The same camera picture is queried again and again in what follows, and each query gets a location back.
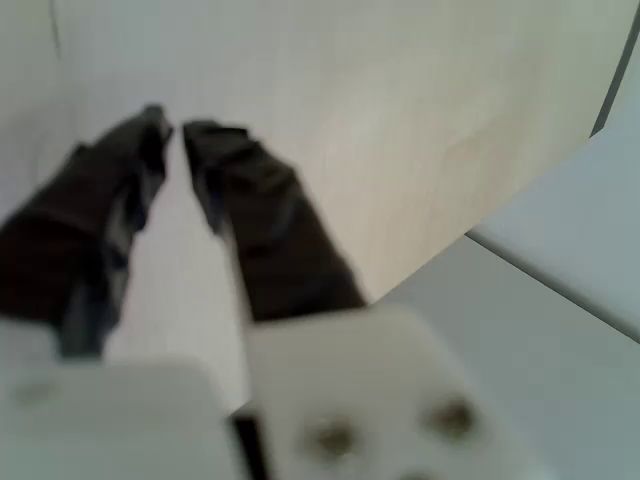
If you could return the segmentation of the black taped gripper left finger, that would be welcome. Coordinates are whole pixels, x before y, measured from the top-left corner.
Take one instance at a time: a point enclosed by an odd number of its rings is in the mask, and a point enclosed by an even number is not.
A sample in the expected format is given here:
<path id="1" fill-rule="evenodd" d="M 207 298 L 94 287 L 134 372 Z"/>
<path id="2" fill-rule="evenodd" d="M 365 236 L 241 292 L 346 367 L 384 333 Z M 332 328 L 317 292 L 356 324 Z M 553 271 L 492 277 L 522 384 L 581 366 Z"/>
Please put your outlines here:
<path id="1" fill-rule="evenodd" d="M 157 104 L 80 143 L 1 225 L 1 337 L 99 358 L 117 326 L 135 237 L 166 178 L 173 127 Z"/>

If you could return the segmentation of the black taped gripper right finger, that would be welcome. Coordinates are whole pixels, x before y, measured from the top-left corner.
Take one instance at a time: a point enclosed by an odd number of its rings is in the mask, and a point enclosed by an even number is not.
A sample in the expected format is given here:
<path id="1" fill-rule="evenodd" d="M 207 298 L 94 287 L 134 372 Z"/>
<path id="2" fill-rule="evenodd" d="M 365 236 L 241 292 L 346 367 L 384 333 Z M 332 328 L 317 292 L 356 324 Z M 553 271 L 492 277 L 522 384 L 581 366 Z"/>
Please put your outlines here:
<path id="1" fill-rule="evenodd" d="M 183 140 L 244 289 L 250 477 L 501 478 L 501 427 L 456 359 L 421 315 L 365 301 L 294 169 L 241 128 L 192 121 Z"/>

